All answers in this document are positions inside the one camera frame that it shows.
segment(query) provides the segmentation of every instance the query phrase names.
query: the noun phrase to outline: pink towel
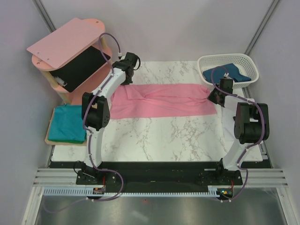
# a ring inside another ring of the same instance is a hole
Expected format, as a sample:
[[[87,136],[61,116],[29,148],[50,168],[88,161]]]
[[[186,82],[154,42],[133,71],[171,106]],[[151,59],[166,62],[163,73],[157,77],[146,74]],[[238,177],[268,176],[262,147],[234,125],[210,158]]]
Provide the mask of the pink towel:
[[[120,86],[112,96],[111,119],[215,114],[209,93],[199,84]]]

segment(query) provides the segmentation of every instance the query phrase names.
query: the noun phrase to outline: blue cloth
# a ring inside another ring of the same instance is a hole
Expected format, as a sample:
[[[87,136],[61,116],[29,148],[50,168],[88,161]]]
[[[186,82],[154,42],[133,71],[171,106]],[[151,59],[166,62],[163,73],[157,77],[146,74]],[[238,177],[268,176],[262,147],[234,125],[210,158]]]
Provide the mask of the blue cloth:
[[[54,142],[83,143],[86,131],[81,119],[81,105],[62,105],[54,109],[48,140]]]
[[[223,65],[229,73],[229,77],[232,78],[235,82],[246,82],[251,81],[250,77],[244,76],[240,74],[239,69],[233,64],[226,64]],[[205,70],[203,72],[203,76],[206,79],[207,82],[212,83],[210,76],[213,69]],[[221,67],[218,67],[215,69],[213,74],[214,83],[220,83],[220,79],[224,78],[225,70]]]

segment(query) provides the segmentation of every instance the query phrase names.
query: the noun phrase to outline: folded cloth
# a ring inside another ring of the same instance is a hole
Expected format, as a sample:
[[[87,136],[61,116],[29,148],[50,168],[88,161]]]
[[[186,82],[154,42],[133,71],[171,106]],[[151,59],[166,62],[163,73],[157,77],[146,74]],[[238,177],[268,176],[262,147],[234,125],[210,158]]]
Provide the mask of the folded cloth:
[[[81,105],[62,105],[54,109],[48,140],[53,142],[83,143],[86,131],[81,119]]]
[[[239,69],[233,63],[223,65],[223,67],[225,67],[227,69],[227,71],[229,73],[229,77],[232,78],[235,82],[251,81],[250,77],[240,74]],[[209,83],[212,83],[211,79],[210,79],[212,70],[213,69],[209,69],[209,70],[205,70],[203,72],[204,78]],[[214,83],[220,83],[220,79],[224,78],[224,74],[225,74],[225,71],[223,68],[221,68],[221,67],[216,68],[214,71],[214,74],[213,74]]]
[[[210,91],[199,84],[119,86],[113,94],[111,119],[215,114]]]

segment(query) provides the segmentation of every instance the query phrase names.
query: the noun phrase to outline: white laundry basket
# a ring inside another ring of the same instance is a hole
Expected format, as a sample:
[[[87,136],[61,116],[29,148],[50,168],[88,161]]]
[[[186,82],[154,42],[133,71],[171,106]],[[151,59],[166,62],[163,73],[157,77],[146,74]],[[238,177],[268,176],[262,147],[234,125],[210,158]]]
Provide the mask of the white laundry basket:
[[[253,60],[245,54],[221,54],[221,55],[207,55],[202,56],[198,59],[198,71],[200,73],[200,78],[202,80],[202,85],[208,89],[213,89],[212,83],[205,80],[203,76],[203,71],[212,69],[217,66],[226,65],[233,63],[240,71],[240,74],[248,76],[251,81],[247,82],[234,82],[233,88],[245,88],[249,84],[254,83],[258,80],[259,74]]]

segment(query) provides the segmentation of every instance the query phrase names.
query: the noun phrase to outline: white marble table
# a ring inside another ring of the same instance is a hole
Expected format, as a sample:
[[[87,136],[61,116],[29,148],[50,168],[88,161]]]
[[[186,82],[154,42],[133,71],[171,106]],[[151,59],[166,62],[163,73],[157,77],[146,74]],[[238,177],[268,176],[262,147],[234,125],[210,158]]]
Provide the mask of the white marble table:
[[[134,84],[197,83],[195,61],[142,62]],[[234,90],[243,95],[241,89]],[[221,107],[206,116],[110,120],[102,143],[103,161],[219,161],[232,142],[224,139]],[[83,161],[85,147],[55,146],[52,161]],[[246,161],[262,161],[254,147]]]

